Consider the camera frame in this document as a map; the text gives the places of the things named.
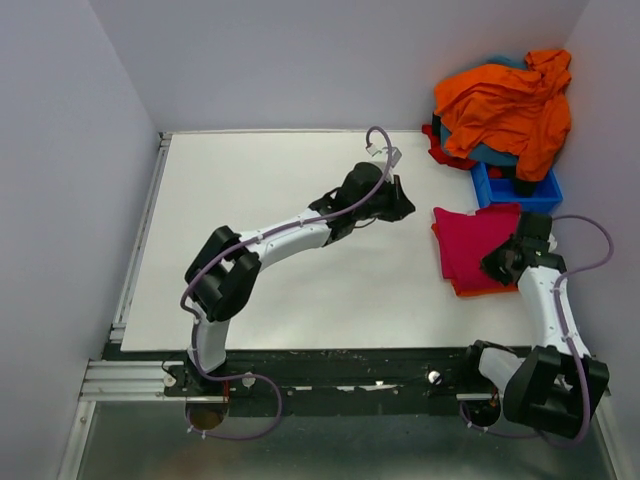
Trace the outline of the magenta t-shirt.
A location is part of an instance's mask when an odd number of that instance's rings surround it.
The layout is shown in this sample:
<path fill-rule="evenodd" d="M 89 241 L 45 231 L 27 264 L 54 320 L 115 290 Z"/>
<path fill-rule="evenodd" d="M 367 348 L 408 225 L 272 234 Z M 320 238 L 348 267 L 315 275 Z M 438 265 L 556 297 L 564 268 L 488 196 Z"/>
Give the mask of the magenta t-shirt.
<path fill-rule="evenodd" d="M 457 297 L 515 292 L 481 269 L 481 260 L 515 231 L 521 213 L 517 203 L 493 204 L 473 214 L 433 209 L 431 229 L 439 246 L 441 274 Z"/>

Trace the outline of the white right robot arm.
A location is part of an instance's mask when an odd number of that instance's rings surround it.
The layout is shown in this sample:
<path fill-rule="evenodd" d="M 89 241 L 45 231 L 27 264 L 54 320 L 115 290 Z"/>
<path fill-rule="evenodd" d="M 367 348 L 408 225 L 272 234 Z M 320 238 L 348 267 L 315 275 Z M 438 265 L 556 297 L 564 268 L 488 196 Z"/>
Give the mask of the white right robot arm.
<path fill-rule="evenodd" d="M 529 354 L 478 341 L 459 371 L 471 391 L 494 385 L 506 420 L 575 445 L 588 433 L 610 374 L 581 339 L 568 298 L 573 273 L 551 247 L 553 222 L 548 214 L 522 213 L 515 231 L 481 261 L 485 274 L 520 293 L 536 326 Z"/>

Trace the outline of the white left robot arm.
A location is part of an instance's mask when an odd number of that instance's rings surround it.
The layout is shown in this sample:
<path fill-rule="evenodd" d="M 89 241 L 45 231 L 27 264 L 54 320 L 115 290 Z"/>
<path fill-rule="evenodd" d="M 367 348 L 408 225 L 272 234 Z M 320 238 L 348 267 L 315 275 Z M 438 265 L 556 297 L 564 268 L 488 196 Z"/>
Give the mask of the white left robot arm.
<path fill-rule="evenodd" d="M 193 317 L 187 382 L 197 393 L 209 395 L 220 387 L 230 321 L 247 305 L 261 272 L 327 247 L 359 223 L 393 223 L 415 212 L 394 166 L 394 161 L 359 162 L 339 187 L 271 227 L 245 233 L 228 226 L 214 230 L 188 267 L 180 298 L 180 308 Z"/>

